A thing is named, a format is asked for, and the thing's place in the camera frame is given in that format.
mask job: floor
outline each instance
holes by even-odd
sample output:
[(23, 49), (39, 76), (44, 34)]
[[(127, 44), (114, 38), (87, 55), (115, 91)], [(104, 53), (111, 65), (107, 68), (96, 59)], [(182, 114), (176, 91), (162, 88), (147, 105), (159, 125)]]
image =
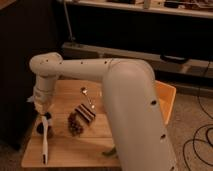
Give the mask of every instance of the floor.
[[(201, 103), (213, 116), (213, 98), (201, 98)], [(200, 108), (197, 97), (192, 95), (185, 95), (177, 93), (172, 117), (168, 125), (168, 131), (170, 138), (176, 153), (178, 167), (180, 171), (187, 171), (186, 165), (183, 160), (183, 144), (193, 138), (193, 134), (196, 129), (205, 125), (213, 124), (210, 119)], [(198, 133), (199, 139), (205, 140), (205, 130), (201, 129)], [(209, 133), (210, 140), (213, 140), (213, 132)], [(24, 153), (26, 143), (20, 151), (14, 151), (3, 142), (0, 142), (0, 170), (30, 170), (30, 171), (42, 171), (42, 170), (57, 170), (57, 171), (121, 171), (119, 168), (78, 168), (78, 169), (23, 169), (21, 168), (21, 160)], [(196, 142), (196, 149), (198, 154), (205, 159), (209, 164), (213, 164), (213, 148), (206, 143)], [(193, 152), (192, 143), (189, 142), (185, 148), (185, 156), (191, 171), (212, 171), (213, 167), (210, 167), (201, 162)]]

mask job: wooden table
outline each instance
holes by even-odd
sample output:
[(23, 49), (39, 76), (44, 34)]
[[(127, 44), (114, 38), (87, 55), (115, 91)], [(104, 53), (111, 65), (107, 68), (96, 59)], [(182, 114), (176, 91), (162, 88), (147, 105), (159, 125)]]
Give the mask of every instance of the wooden table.
[[(80, 137), (72, 137), (68, 131), (67, 118), (79, 104), (87, 103), (85, 97), (80, 93), (81, 87), (88, 88), (88, 94), (96, 106), (97, 116), (90, 126), (84, 125), (84, 133)], [(57, 81), (53, 104), (49, 109), (53, 116), (54, 136), (48, 140), (48, 164), (42, 163), (42, 136), (36, 132), (37, 124), (40, 122), (40, 118), (38, 118), (22, 160), (22, 167), (120, 166), (116, 156), (105, 157), (102, 155), (103, 151), (111, 150), (114, 143), (101, 102), (100, 89), (100, 84), (89, 81)], [(166, 107), (165, 101), (160, 100), (160, 103), (161, 106)]]

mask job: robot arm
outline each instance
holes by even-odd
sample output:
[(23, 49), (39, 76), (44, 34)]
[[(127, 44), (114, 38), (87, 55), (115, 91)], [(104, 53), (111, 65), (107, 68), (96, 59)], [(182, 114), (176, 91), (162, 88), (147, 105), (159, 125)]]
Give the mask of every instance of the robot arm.
[(152, 68), (142, 60), (63, 60), (38, 55), (30, 67), (37, 75), (36, 110), (43, 114), (58, 76), (102, 83), (103, 103), (124, 171), (174, 171), (175, 155), (162, 119)]

